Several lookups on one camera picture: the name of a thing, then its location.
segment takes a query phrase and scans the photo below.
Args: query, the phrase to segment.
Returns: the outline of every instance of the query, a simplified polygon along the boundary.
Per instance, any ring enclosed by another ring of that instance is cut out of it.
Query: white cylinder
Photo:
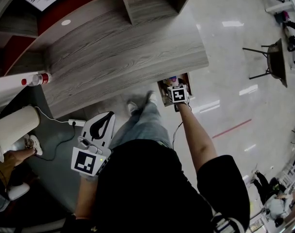
[[[32,106],[24,107],[0,119],[0,150],[6,150],[18,139],[40,124],[37,110]]]

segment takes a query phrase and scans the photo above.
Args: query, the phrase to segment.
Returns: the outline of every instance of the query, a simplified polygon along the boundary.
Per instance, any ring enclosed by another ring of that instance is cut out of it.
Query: power strip
[[[78,127],[84,127],[86,121],[83,121],[83,120],[75,120],[75,119],[69,119],[68,123],[70,125],[73,125],[73,123],[75,122],[75,126],[78,126]]]

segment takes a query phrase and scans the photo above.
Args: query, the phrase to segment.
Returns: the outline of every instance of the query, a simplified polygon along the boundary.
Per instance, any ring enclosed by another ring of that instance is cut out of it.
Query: water bottle
[[[22,85],[36,86],[44,83],[49,83],[51,81],[50,73],[35,74],[21,80]]]

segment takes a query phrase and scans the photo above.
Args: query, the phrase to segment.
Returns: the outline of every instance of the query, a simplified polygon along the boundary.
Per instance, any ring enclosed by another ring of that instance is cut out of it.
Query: red shelf panel
[[[57,21],[93,0],[58,0],[42,12],[37,20],[38,34],[41,35]]]
[[[35,41],[35,38],[12,36],[4,48],[3,52],[3,74],[6,75],[12,65]]]

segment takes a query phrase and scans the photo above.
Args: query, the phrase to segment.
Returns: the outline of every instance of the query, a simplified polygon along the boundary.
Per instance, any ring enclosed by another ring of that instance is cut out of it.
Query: jeans
[[[256,176],[258,176],[261,183],[258,180],[255,180],[254,185],[256,186],[261,198],[261,202],[264,205],[266,201],[273,195],[273,189],[270,187],[264,175],[258,172]]]
[[[143,109],[133,112],[130,119],[117,131],[110,144],[113,150],[135,139],[153,140],[170,148],[168,131],[161,124],[156,104],[148,102]]]

